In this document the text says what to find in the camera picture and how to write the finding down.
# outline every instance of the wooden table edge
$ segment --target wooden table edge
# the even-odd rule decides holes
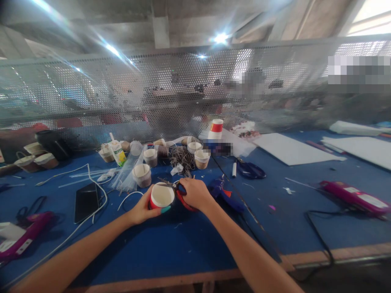
[[[336,261],[353,260],[360,258],[391,256],[391,242],[365,245],[349,248],[339,248],[332,250]],[[295,267],[313,263],[327,262],[329,259],[324,251],[312,251],[299,254],[288,254],[280,256],[282,262],[280,265],[286,271],[294,271]],[[203,283],[210,281],[223,281],[242,278],[239,269],[230,269],[223,271],[212,271],[206,273],[196,273],[190,275],[171,276],[153,279],[140,279],[122,282],[100,284],[88,287],[79,287],[66,290],[66,293],[116,293],[129,292],[136,290],[155,289],[169,286]]]
[[[190,275],[140,279],[131,281],[114,282],[107,284],[100,284],[88,287],[79,287],[66,290],[66,293],[115,293],[115,292],[129,292],[136,290],[146,290],[154,288],[162,288],[169,286],[203,283],[209,281],[223,281],[230,279],[242,278],[239,269],[230,269],[223,271],[212,271],[206,273],[196,273]]]
[[[357,247],[333,249],[331,253],[335,261],[355,260],[360,258],[372,258],[380,256],[391,256],[391,242],[364,245]],[[285,261],[293,267],[301,265],[328,262],[326,251],[312,251],[299,254],[288,254],[283,256]]]

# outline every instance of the fingernail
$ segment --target fingernail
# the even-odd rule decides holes
[[[165,213],[166,211],[168,211],[170,208],[171,208],[171,206],[162,208],[162,210],[161,210],[162,214]]]

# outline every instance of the hand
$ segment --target hand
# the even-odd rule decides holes
[[[215,200],[203,181],[191,178],[181,178],[179,183],[186,189],[187,195],[184,196],[183,199],[188,205],[203,212],[205,207],[215,203]]]
[[[144,195],[140,198],[138,203],[130,211],[124,214],[124,216],[127,217],[128,221],[130,222],[131,226],[141,224],[145,220],[157,217],[162,213],[162,209],[148,209],[148,201],[151,197],[153,186],[154,185],[152,184],[147,192],[144,193]]]

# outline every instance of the smartphone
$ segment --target smartphone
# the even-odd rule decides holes
[[[98,189],[95,183],[91,183],[76,191],[75,224],[84,221],[98,208]]]

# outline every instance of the left hand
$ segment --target left hand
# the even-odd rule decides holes
[[[162,209],[148,209],[148,201],[151,197],[153,186],[154,185],[152,184],[148,191],[140,198],[138,203],[130,211],[124,214],[131,226],[141,224],[145,220],[157,217],[161,214]]]

